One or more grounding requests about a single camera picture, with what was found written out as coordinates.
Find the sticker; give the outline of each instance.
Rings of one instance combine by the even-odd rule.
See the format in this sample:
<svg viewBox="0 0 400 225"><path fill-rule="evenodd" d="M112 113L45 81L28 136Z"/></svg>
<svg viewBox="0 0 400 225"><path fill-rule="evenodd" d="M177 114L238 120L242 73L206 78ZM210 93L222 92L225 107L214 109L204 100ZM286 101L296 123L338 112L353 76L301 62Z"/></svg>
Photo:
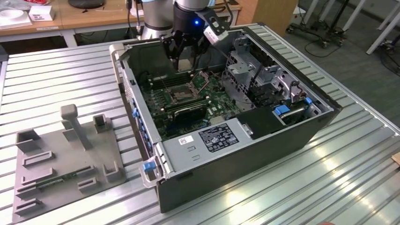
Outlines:
<svg viewBox="0 0 400 225"><path fill-rule="evenodd" d="M58 29L58 27L40 27L40 28L36 28L36 30L56 30Z"/></svg>
<svg viewBox="0 0 400 225"><path fill-rule="evenodd" d="M192 136L182 137L180 139L180 145L186 144L186 143L189 143L192 141L193 141L193 137Z"/></svg>
<svg viewBox="0 0 400 225"><path fill-rule="evenodd" d="M226 123L198 132L198 134L208 148L208 151L210 152L216 152L238 143L238 140L232 133Z"/></svg>

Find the table leg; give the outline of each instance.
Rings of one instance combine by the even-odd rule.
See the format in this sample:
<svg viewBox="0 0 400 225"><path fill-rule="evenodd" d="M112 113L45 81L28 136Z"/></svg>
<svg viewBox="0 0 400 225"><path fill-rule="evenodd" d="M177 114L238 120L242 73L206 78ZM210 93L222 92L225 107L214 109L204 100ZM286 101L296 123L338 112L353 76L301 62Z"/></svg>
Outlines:
<svg viewBox="0 0 400 225"><path fill-rule="evenodd" d="M386 24L388 24L390 18L392 18L393 15L396 14L398 8L400 8L400 2L396 4L396 6L394 6L394 8L392 9L392 11L390 11L389 15L386 16L385 20L381 22L380 27L377 28L378 30L381 30L381 29L386 26Z"/></svg>
<svg viewBox="0 0 400 225"><path fill-rule="evenodd" d="M372 54L372 52L374 51L374 49L377 48L377 46L381 44L384 38L386 37L388 33L392 31L392 29L396 26L396 24L397 24L398 21L400 21L400 12L397 13L394 19L392 20L392 22L389 23L388 27L385 28L385 30L380 34L378 38L376 39L376 41L370 45L370 47L369 47L369 49L366 51L368 55Z"/></svg>
<svg viewBox="0 0 400 225"><path fill-rule="evenodd" d="M64 37L65 43L68 47L76 47L77 43L74 40L74 31L72 29L69 30L61 30L61 35Z"/></svg>
<svg viewBox="0 0 400 225"><path fill-rule="evenodd" d="M230 26L236 26L238 11L237 10L234 10L234 11L232 10L232 14L233 14L233 18L232 18Z"/></svg>
<svg viewBox="0 0 400 225"><path fill-rule="evenodd" d="M312 0L309 9L306 11L305 17L304 17L304 23L308 23L308 20L310 19L310 15L313 13L314 7L317 6L318 0Z"/></svg>
<svg viewBox="0 0 400 225"><path fill-rule="evenodd" d="M350 14L349 20L346 21L346 23L345 23L345 25L344 25L344 27L342 27L342 30L344 30L344 31L346 31L346 30L349 29L352 23L354 22L354 19L356 19L357 15L358 15L358 13L360 13L360 11L361 11L361 9L362 9L362 6L364 6L365 2L366 2L366 0L361 0L361 1L360 1L360 3L358 3L358 5L357 5L357 7L356 7L353 13Z"/></svg>
<svg viewBox="0 0 400 225"><path fill-rule="evenodd" d="M328 13L329 13L329 11L330 11L330 8L332 8L334 2L336 2L336 0L329 0L329 2L328 2L328 4L326 4L326 7L325 7L325 9L324 9L322 15L321 15L320 18L318 18L320 21L324 21L324 20L325 20L326 15L328 15Z"/></svg>

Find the barcode label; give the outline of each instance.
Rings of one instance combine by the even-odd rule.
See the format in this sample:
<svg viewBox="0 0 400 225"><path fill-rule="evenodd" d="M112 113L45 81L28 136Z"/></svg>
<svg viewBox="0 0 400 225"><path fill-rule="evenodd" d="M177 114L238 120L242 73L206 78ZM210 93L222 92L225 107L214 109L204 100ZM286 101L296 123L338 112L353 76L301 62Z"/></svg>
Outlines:
<svg viewBox="0 0 400 225"><path fill-rule="evenodd" d="M58 29L58 27L40 27L40 28L36 28L36 30L56 30Z"/></svg>

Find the aluminum extrusion table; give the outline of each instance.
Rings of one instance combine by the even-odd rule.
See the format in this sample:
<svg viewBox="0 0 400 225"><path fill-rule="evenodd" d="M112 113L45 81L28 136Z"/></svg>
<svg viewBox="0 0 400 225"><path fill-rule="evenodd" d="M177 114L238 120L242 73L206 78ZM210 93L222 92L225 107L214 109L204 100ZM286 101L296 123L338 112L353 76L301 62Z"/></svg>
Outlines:
<svg viewBox="0 0 400 225"><path fill-rule="evenodd" d="M112 73L108 45L12 55L2 64L0 224L10 224L16 132L61 129L58 106L74 103L80 122L112 118L128 182L24 224L397 224L398 128L264 26L249 28L344 109L306 146L197 200L161 214L141 184L141 161Z"/></svg>

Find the power supply label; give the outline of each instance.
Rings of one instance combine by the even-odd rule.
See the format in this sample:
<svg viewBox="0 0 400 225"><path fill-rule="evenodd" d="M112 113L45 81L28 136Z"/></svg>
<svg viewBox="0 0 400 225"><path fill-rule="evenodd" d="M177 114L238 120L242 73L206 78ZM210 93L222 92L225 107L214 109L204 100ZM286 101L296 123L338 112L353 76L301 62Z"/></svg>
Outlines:
<svg viewBox="0 0 400 225"><path fill-rule="evenodd" d="M210 152L216 152L238 143L238 140L232 133L226 123L198 132L198 134L208 148L208 151Z"/></svg>

